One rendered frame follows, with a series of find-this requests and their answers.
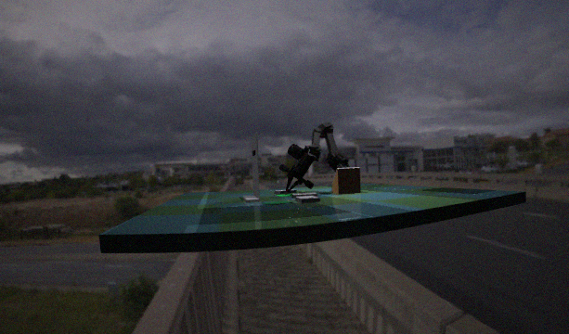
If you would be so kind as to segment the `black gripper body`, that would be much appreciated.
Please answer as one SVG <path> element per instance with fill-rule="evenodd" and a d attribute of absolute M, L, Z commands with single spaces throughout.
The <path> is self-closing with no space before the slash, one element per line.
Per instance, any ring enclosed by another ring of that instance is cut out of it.
<path fill-rule="evenodd" d="M 281 164 L 278 168 L 283 172 L 287 172 L 288 176 L 290 176 L 291 178 L 293 178 L 293 177 L 297 178 L 298 179 L 297 182 L 304 183 L 305 186 L 307 186 L 310 189 L 313 188 L 314 184 L 312 182 L 310 182 L 309 180 L 306 181 L 303 179 L 303 177 L 304 177 L 305 173 L 307 172 L 307 170 L 309 169 L 309 167 L 304 165 L 300 161 L 298 162 L 297 166 L 295 167 L 295 169 L 293 171 L 289 170 L 290 168 L 284 164 Z M 300 176 L 301 178 L 298 176 Z"/>

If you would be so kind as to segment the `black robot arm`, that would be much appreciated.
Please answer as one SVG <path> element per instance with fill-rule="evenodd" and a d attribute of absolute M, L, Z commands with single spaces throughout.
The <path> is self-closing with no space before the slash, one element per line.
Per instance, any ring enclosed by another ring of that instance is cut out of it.
<path fill-rule="evenodd" d="M 328 147 L 328 165 L 336 173 L 337 168 L 350 168 L 349 158 L 337 149 L 336 143 L 333 138 L 333 125 L 330 122 L 320 124 L 313 132 L 312 146 L 305 146 L 304 149 L 298 145 L 292 144 L 288 149 L 288 154 L 293 156 L 296 160 L 310 167 L 313 161 L 318 161 L 322 148 L 320 146 L 320 137 L 325 137 Z M 310 149 L 310 151 L 309 151 Z M 309 153 L 308 153 L 309 151 Z"/>

